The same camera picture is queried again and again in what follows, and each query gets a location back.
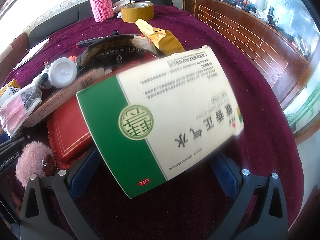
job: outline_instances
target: wooden cabinet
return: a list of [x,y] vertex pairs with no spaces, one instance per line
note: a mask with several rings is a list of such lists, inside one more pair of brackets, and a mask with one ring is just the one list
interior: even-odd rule
[[193,14],[230,40],[259,69],[282,108],[290,103],[309,62],[288,40],[256,17],[221,1],[195,0]]

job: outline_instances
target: purple tablecloth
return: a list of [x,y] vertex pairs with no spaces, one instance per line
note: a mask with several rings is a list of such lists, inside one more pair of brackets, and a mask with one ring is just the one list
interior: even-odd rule
[[[230,41],[186,11],[156,6],[152,26],[170,30],[186,50],[208,45],[217,56],[233,88],[244,131],[226,147],[225,154],[253,174],[279,174],[286,198],[289,225],[297,217],[303,197],[303,172],[290,127],[267,81]],[[93,18],[51,35],[50,42],[29,63],[12,71],[22,86],[41,70],[43,62],[79,55],[75,43],[118,30],[139,33],[134,23]],[[232,204],[207,162],[133,199],[128,199],[104,164],[84,196],[76,203],[106,239],[203,239]]]

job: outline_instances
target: packing tape roll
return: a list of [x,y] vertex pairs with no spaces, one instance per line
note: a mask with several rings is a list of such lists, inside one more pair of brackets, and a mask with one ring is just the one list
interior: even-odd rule
[[134,23],[138,19],[145,21],[153,18],[153,3],[134,2],[121,6],[122,20],[126,23]]

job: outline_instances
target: red pouch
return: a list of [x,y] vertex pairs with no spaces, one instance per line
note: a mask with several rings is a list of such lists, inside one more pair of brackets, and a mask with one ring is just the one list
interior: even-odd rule
[[92,144],[91,134],[73,96],[47,120],[49,142],[59,169],[69,169]]

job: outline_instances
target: cardboard box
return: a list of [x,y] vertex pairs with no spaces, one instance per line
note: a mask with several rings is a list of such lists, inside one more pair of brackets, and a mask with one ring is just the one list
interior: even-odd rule
[[131,68],[77,98],[129,198],[178,176],[243,130],[232,88],[208,46]]
[[90,86],[104,75],[105,71],[103,70],[103,68],[99,68],[93,69],[88,73],[78,77],[70,86],[60,89],[57,93],[43,102],[41,106],[39,106],[39,108],[36,109],[28,117],[28,119],[23,124],[24,127],[35,126],[37,123],[51,114],[54,110],[56,110],[59,106],[62,106],[65,102],[72,98],[78,91]]

